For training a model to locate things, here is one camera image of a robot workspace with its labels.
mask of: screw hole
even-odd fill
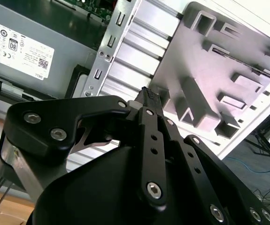
[[[197,172],[197,173],[201,173],[201,171],[199,170],[199,168],[194,168],[194,170]]]
[[[151,152],[152,152],[153,154],[155,154],[155,155],[158,154],[158,151],[157,151],[156,149],[151,149]]]
[[[92,92],[90,92],[89,90],[86,90],[86,91],[85,91],[85,95],[86,95],[87,97],[90,97],[90,96],[92,95]]]
[[[158,138],[157,138],[156,136],[154,136],[154,135],[151,135],[151,137],[152,137],[152,139],[155,140],[155,141],[158,140]]]
[[[147,112],[148,115],[151,115],[151,116],[154,114],[153,111],[151,111],[149,109],[146,109],[146,112]]]

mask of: silver metal panel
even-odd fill
[[[107,144],[105,146],[96,147],[96,148],[99,149],[100,151],[107,152],[107,151],[110,151],[110,150],[112,150],[114,148],[117,148],[118,145],[119,145],[119,141],[112,140],[110,142],[110,144]]]
[[[136,33],[137,35],[141,36],[145,40],[149,40],[152,43],[166,49],[169,45],[169,41],[156,35],[155,33],[145,29],[144,27],[136,24],[135,22],[131,23],[130,31]]]
[[[77,152],[77,154],[82,154],[83,156],[86,156],[87,158],[97,158],[103,155],[104,151],[99,151],[96,148],[87,148],[87,149]]]
[[[123,66],[117,62],[114,62],[109,72],[109,77],[113,77],[122,83],[127,83],[130,86],[141,90],[142,87],[147,86],[151,79],[138,73],[126,66]]]
[[[81,166],[81,164],[77,164],[76,162],[71,161],[69,159],[67,160],[66,169],[68,172],[75,170],[75,169],[79,168],[80,166]]]
[[[168,36],[173,36],[179,24],[179,19],[146,0],[142,0],[141,6],[136,14],[136,19],[141,20],[145,24]]]
[[[178,13],[183,14],[183,11],[186,7],[186,5],[190,2],[192,2],[192,0],[158,0],[160,3],[176,10]]]
[[[91,157],[86,157],[84,156],[83,154],[79,154],[78,152],[76,153],[73,153],[71,155],[68,156],[68,159],[72,162],[75,162],[77,164],[85,164],[85,163],[88,163],[92,160]]]
[[[84,84],[81,97],[97,96],[99,94],[140,3],[141,0],[119,0],[117,2],[98,49],[98,56]],[[123,21],[117,24],[118,18],[123,14],[125,15]]]
[[[138,95],[138,91],[131,90],[120,83],[107,79],[102,91],[108,95],[117,95],[123,98],[125,101],[134,100]]]
[[[159,60],[125,43],[122,43],[117,58],[152,75],[155,73],[160,63]]]
[[[2,3],[11,4],[12,2],[16,1],[1,1]],[[50,2],[46,0],[38,0],[38,1],[31,1],[32,3],[39,4],[44,3],[44,8],[46,10],[52,9],[48,7],[50,5]],[[24,12],[27,12],[28,8],[23,7],[24,4],[27,4],[25,1],[21,1],[21,5],[18,5],[19,9],[23,9]],[[60,7],[60,12],[66,12],[66,9],[62,9],[63,6]],[[55,15],[53,18],[57,18],[59,11],[52,11]],[[44,18],[45,15],[42,13],[41,20],[50,20],[47,18]],[[73,16],[71,12],[68,11],[68,15],[70,15],[70,18],[73,19],[76,17]],[[81,24],[84,20],[76,20],[76,24]],[[65,96],[70,76],[73,72],[74,67],[79,64],[82,66],[85,66],[87,68],[91,68],[92,64],[94,62],[96,51],[92,50],[91,48],[86,47],[85,45],[70,39],[60,33],[57,33],[38,22],[34,22],[31,19],[28,19],[27,17],[16,13],[12,11],[9,8],[3,7],[0,5],[0,24],[4,25],[16,32],[19,32],[27,37],[30,37],[38,42],[41,42],[53,49],[55,49],[53,61],[50,68],[50,73],[48,79],[44,79],[43,81],[34,78],[30,75],[24,74],[22,72],[19,72],[15,69],[12,69],[8,66],[5,66],[3,64],[0,64],[0,76],[13,80],[17,83],[20,83],[22,86],[32,88],[34,90],[40,91],[42,93],[63,98]],[[61,29],[63,34],[70,34],[71,36],[77,36],[78,33],[75,32],[75,29],[73,27],[69,27],[69,23],[62,23]]]
[[[146,40],[144,38],[142,38],[141,36],[137,35],[136,33],[129,31],[125,38],[124,38],[124,42],[126,42],[126,40],[133,42],[136,45],[139,45],[140,47],[150,51],[151,53],[157,55],[157,56],[163,56],[165,53],[165,49],[152,43],[149,40]]]

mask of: white sticker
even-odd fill
[[[0,25],[0,63],[43,80],[53,55],[53,48]]]

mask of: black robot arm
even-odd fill
[[[66,172],[70,153],[111,140],[119,147]],[[147,88],[128,104],[106,96],[13,105],[0,171],[36,203],[33,225],[270,225],[270,211],[201,139],[184,139]]]

